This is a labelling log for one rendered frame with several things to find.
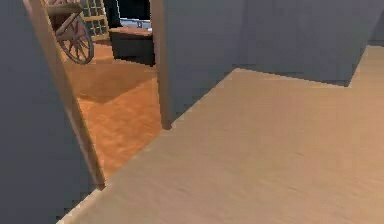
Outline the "dark cabinet with wooden top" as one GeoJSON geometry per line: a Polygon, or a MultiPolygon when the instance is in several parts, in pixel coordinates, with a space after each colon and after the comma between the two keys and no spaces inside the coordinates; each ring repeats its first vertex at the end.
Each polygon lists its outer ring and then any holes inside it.
{"type": "Polygon", "coordinates": [[[115,59],[148,66],[155,64],[153,34],[144,28],[117,27],[109,30],[115,59]]]}

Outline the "tan lattice shelf unit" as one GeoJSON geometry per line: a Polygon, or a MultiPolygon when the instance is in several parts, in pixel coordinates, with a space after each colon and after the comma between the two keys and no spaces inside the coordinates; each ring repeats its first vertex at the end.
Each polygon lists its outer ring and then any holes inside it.
{"type": "Polygon", "coordinates": [[[93,41],[109,39],[109,25],[103,0],[78,0],[83,6],[82,18],[93,41]]]}

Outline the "brown wooden wagon wheel table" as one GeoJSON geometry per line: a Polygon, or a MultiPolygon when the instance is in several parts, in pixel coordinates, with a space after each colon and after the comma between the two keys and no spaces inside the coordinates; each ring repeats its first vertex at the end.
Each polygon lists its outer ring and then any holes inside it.
{"type": "Polygon", "coordinates": [[[94,57],[94,45],[76,0],[45,0],[45,9],[56,40],[73,62],[86,65],[94,57]]]}

